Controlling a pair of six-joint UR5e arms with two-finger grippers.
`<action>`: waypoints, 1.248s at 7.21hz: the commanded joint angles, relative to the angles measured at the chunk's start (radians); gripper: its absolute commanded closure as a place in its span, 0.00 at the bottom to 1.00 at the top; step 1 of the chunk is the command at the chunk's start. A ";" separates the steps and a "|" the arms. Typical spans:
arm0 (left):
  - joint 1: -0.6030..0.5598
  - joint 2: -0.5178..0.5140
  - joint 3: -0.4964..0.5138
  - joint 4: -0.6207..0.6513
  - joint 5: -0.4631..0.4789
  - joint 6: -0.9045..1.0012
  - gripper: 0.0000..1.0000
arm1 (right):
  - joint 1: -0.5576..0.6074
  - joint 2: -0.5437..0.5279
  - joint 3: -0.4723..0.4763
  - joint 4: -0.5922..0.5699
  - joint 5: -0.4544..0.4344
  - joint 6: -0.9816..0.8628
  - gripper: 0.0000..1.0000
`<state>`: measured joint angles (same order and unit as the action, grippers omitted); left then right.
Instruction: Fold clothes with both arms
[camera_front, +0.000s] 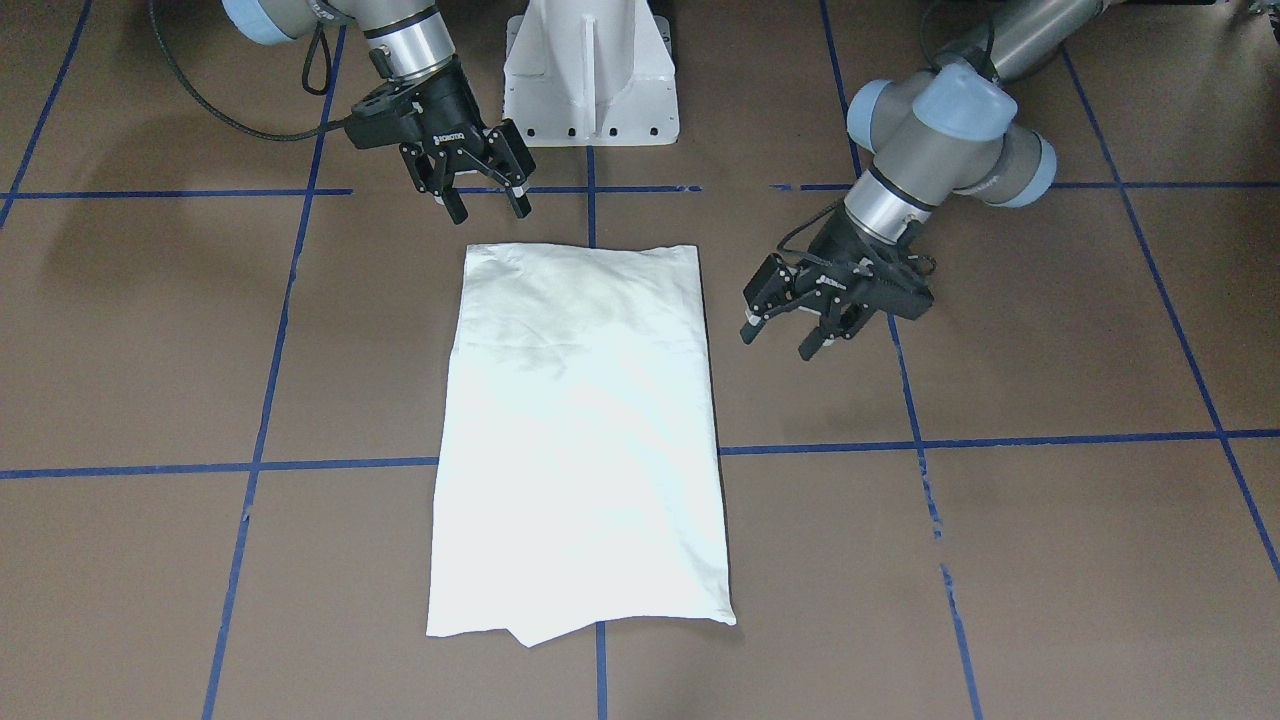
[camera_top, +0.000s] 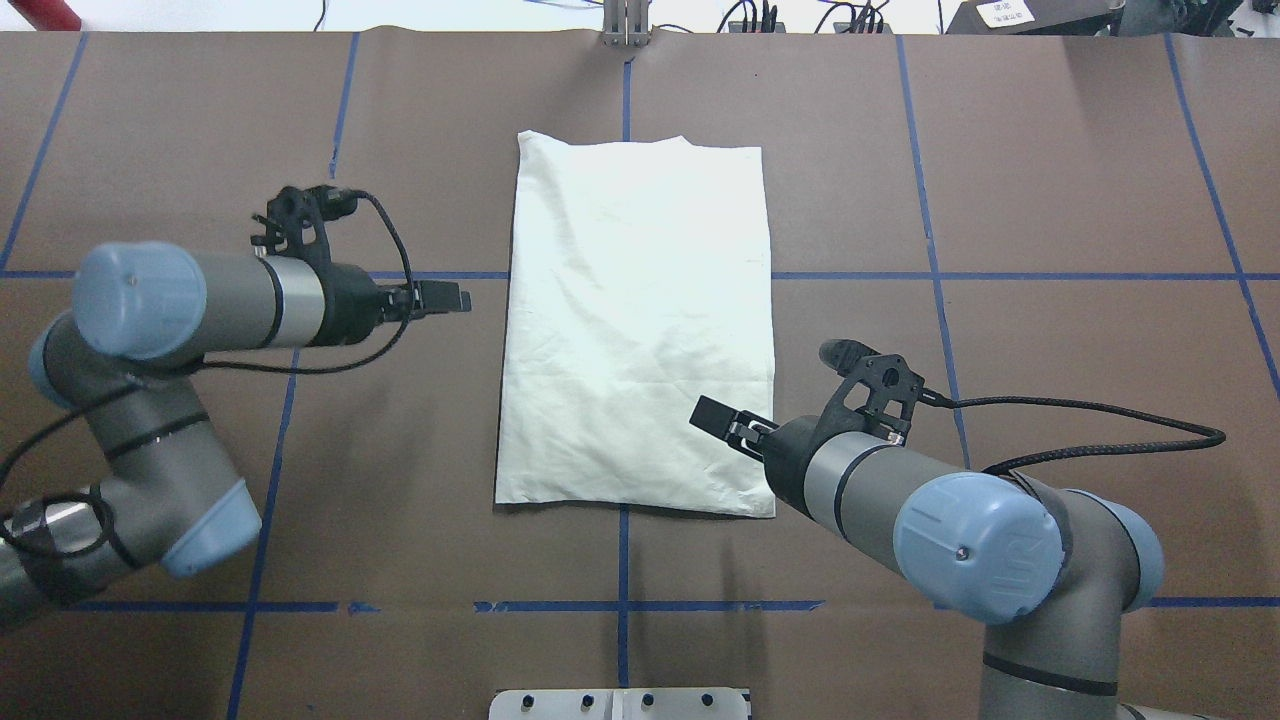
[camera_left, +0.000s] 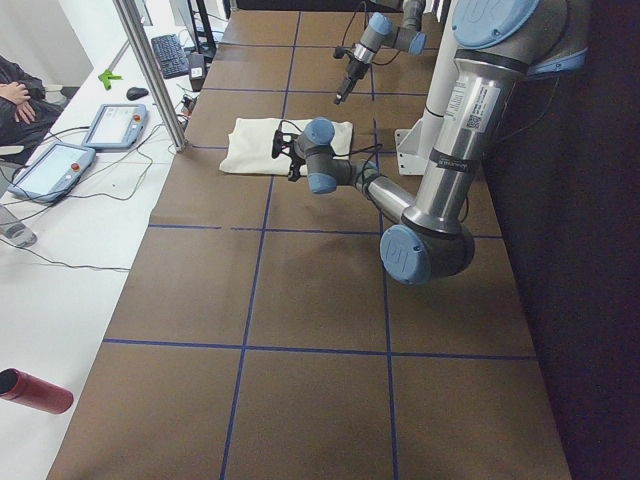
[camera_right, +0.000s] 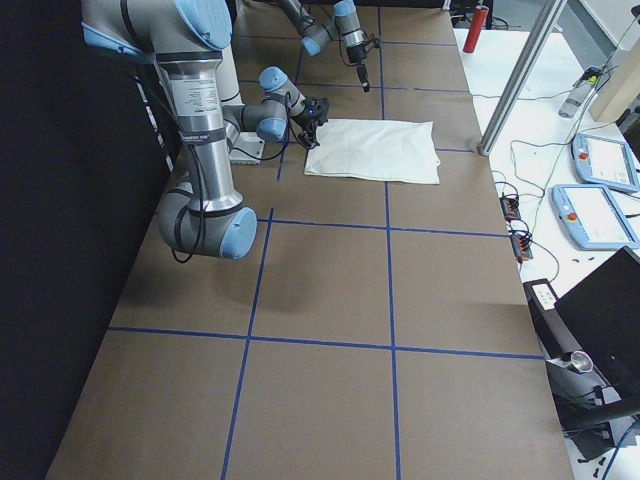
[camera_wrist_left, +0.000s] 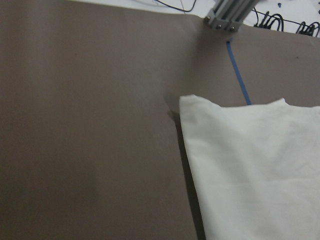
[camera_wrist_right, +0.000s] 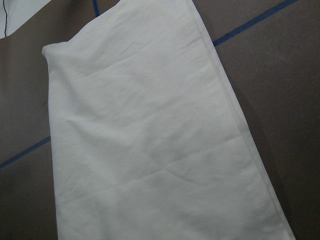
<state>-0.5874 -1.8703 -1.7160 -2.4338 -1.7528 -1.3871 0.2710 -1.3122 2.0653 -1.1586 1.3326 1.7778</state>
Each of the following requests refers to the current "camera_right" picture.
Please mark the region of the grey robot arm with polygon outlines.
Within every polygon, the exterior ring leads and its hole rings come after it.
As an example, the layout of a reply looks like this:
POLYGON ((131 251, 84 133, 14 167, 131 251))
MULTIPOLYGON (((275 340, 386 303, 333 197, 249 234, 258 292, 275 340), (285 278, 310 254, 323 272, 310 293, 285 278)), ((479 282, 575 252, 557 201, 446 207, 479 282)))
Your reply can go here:
POLYGON ((251 249, 257 215, 235 189, 229 153, 241 132, 266 142, 288 139, 296 123, 300 142, 317 146, 329 102, 307 97, 272 66, 259 77, 258 105, 226 105, 219 92, 232 21, 223 1, 84 1, 87 45, 116 58, 154 65, 170 115, 185 146, 187 170, 159 206, 159 230, 174 259, 239 259, 251 249))
POLYGON ((303 49, 309 56, 319 55, 331 42, 337 41, 346 52, 346 58, 340 53, 343 63, 356 70, 363 91, 370 91, 366 60, 372 49, 380 48, 380 39, 374 34, 367 34, 362 28, 353 1, 334 4, 333 13, 324 23, 312 16, 300 1, 278 0, 276 5, 297 30, 303 49))

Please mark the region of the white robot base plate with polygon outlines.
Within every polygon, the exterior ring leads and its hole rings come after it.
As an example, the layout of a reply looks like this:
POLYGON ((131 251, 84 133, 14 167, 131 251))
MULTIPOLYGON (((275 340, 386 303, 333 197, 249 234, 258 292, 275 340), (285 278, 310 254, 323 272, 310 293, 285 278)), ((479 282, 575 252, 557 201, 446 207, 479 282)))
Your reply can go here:
POLYGON ((262 161, 265 142, 255 132, 241 132, 227 137, 231 164, 257 165, 262 161))

